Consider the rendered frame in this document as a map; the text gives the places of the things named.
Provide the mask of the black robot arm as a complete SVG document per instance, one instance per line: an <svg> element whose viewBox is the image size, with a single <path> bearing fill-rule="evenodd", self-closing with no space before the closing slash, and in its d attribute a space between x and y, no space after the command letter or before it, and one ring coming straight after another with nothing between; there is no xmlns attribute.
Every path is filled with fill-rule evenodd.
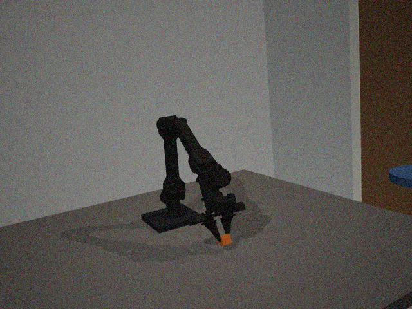
<svg viewBox="0 0 412 309"><path fill-rule="evenodd" d="M179 177L177 138L180 139L187 154L189 155L189 166L191 171L198 175L196 182L199 183L201 193L217 191L227 186L231 181L228 170L222 168L208 150L201 147L187 124L186 118L178 118L176 115L160 117L156 126L158 133L164 140L166 178L163 182L163 190L160 195L162 203L166 204L167 213L164 215L169 219L184 216L181 210L180 200L185 199L185 183ZM222 196L209 194L208 209L218 212L232 210L236 204L233 193Z"/></svg>

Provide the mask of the orange block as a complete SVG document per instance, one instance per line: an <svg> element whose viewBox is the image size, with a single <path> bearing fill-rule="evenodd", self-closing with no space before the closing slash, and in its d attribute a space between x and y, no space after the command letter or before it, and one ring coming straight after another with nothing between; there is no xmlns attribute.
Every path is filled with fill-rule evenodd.
<svg viewBox="0 0 412 309"><path fill-rule="evenodd" d="M219 242L220 247L232 243L232 240L230 238L230 234L222 235L222 236L220 236L220 238L221 238L221 242Z"/></svg>

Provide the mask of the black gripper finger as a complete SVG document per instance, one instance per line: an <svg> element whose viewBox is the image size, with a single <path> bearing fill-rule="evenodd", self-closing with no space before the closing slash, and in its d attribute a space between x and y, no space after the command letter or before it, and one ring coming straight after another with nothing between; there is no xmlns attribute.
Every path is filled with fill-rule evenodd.
<svg viewBox="0 0 412 309"><path fill-rule="evenodd" d="M236 214L220 218L225 234L230 234L231 221Z"/></svg>
<svg viewBox="0 0 412 309"><path fill-rule="evenodd" d="M201 225L205 225L210 231L211 233L214 235L214 237L221 242L221 238L220 238L220 234L218 232L218 228L216 225L216 220L207 222L207 223L202 223Z"/></svg>

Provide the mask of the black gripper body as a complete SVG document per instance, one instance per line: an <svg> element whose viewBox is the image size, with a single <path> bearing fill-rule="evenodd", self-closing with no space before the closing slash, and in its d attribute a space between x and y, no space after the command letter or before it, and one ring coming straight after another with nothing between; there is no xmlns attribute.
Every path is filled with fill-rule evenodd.
<svg viewBox="0 0 412 309"><path fill-rule="evenodd" d="M213 209L213 210L209 211L208 205L207 205L209 194L212 194L213 197L214 197L214 196L218 195L219 191L220 190L208 192L206 194L202 194L203 198L201 200L204 201L205 207L206 207L205 214L201 213L201 214L197 214L197 215L188 217L187 222L188 222L189 226L199 224L199 223L202 223L202 222L207 223L207 222L213 221L214 220L213 217L222 215L222 218L223 218L223 217L226 217L226 216L233 215L234 212L239 212L239 211L243 211L243 210L246 209L245 204L241 201L239 203L236 203L236 204L232 205L232 210L227 210L225 212L218 212L217 210ZM211 214L213 212L215 214Z"/></svg>

